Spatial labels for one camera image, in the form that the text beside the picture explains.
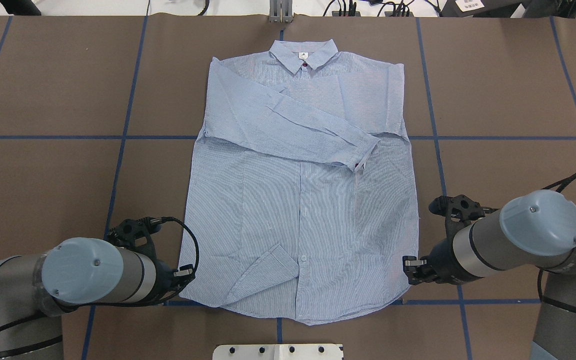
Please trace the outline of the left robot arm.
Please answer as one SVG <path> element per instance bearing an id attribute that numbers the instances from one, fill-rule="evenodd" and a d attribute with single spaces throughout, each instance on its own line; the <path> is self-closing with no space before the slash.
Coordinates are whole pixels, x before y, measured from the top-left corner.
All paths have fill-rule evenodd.
<path id="1" fill-rule="evenodd" d="M 158 258 L 153 235 L 166 223 L 190 236 L 194 262 L 171 268 Z M 0 360 L 62 360 L 64 315 L 162 305 L 195 279 L 199 264 L 195 234 L 172 216 L 124 219 L 104 239 L 72 237 L 0 260 Z"/>

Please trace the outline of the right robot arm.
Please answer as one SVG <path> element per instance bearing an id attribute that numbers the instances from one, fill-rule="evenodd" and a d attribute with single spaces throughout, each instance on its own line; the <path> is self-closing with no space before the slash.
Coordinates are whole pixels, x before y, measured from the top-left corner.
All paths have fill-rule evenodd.
<path id="1" fill-rule="evenodd" d="M 576 360 L 576 205 L 540 189 L 488 208 L 460 194 L 429 205 L 446 237 L 429 255 L 402 258 L 410 285 L 463 285 L 523 265 L 548 274 L 531 342 L 532 360 Z"/>

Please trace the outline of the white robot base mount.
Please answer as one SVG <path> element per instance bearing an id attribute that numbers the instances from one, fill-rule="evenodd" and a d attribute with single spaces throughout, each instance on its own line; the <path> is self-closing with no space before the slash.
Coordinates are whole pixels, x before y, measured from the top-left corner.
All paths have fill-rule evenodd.
<path id="1" fill-rule="evenodd" d="M 224 344 L 217 346 L 213 360 L 343 360 L 342 344 Z"/>

